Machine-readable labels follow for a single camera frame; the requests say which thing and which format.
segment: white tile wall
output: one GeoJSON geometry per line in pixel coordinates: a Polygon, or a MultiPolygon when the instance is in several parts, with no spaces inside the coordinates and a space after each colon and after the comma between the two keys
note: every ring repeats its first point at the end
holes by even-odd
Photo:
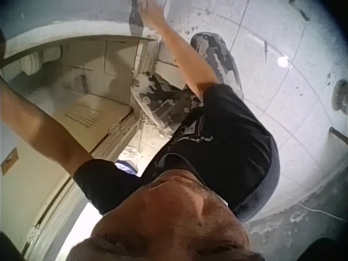
{"type": "Polygon", "coordinates": [[[317,100],[312,88],[296,68],[291,68],[266,112],[294,133],[317,100]]]}
{"type": "Polygon", "coordinates": [[[300,43],[306,22],[284,0],[249,0],[242,26],[276,46],[290,60],[300,43]]]}
{"type": "Polygon", "coordinates": [[[247,0],[197,0],[194,1],[194,7],[240,23],[247,3],[247,0]]]}
{"type": "Polygon", "coordinates": [[[190,42],[192,36],[199,32],[215,32],[222,36],[228,48],[232,46],[238,31],[238,25],[213,13],[198,9],[189,14],[178,14],[173,29],[190,42]]]}
{"type": "Polygon", "coordinates": [[[329,173],[342,159],[340,140],[329,132],[331,121],[319,101],[315,104],[295,137],[315,158],[325,173],[329,173]]]}
{"type": "Polygon", "coordinates": [[[281,173],[302,187],[319,183],[324,176],[315,159],[295,138],[291,138],[279,150],[281,173]]]}
{"type": "Polygon", "coordinates": [[[291,134],[267,113],[264,113],[261,116],[260,122],[273,135],[277,142],[278,149],[280,149],[291,138],[291,134]]]}
{"type": "Polygon", "coordinates": [[[240,28],[231,54],[237,64],[245,98],[260,109],[266,109],[288,70],[278,65],[281,53],[268,45],[265,55],[264,40],[240,28]]]}

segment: tile grout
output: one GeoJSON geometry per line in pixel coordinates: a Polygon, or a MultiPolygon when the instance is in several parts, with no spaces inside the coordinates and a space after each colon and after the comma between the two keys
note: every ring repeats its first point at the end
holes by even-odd
{"type": "Polygon", "coordinates": [[[232,42],[232,46],[231,46],[231,49],[229,50],[229,52],[231,53],[232,49],[233,49],[233,46],[237,40],[237,37],[238,37],[238,34],[239,34],[239,30],[240,30],[240,27],[241,27],[241,24],[243,23],[243,19],[244,19],[244,16],[245,16],[245,13],[246,13],[246,9],[248,8],[248,5],[249,5],[249,0],[247,1],[246,5],[245,5],[245,9],[244,9],[244,12],[243,12],[243,15],[241,17],[241,20],[240,20],[240,23],[239,23],[239,27],[238,27],[238,30],[237,30],[237,33],[235,34],[235,38],[232,42]]]}

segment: leg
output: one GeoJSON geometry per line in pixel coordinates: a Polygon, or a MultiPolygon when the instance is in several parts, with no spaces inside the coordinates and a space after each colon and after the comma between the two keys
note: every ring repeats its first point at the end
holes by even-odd
{"type": "Polygon", "coordinates": [[[209,32],[198,33],[192,37],[191,45],[213,68],[220,83],[231,86],[234,93],[243,100],[238,69],[222,37],[209,32]]]}
{"type": "Polygon", "coordinates": [[[172,135],[201,102],[185,88],[170,85],[160,75],[140,74],[133,80],[132,94],[143,111],[167,134],[172,135]]]}

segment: bathroom wall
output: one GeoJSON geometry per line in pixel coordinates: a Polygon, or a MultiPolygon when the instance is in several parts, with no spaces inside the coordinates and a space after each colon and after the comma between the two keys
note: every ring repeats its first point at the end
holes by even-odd
{"type": "Polygon", "coordinates": [[[61,59],[46,66],[50,82],[130,104],[138,38],[75,39],[62,45],[61,59]]]}
{"type": "MultiPolygon", "coordinates": [[[[131,35],[141,35],[142,21],[137,0],[16,0],[2,1],[0,24],[7,40],[48,24],[72,21],[117,21],[129,23],[131,35]]],[[[159,0],[162,6],[167,0],[159,0]]]]}

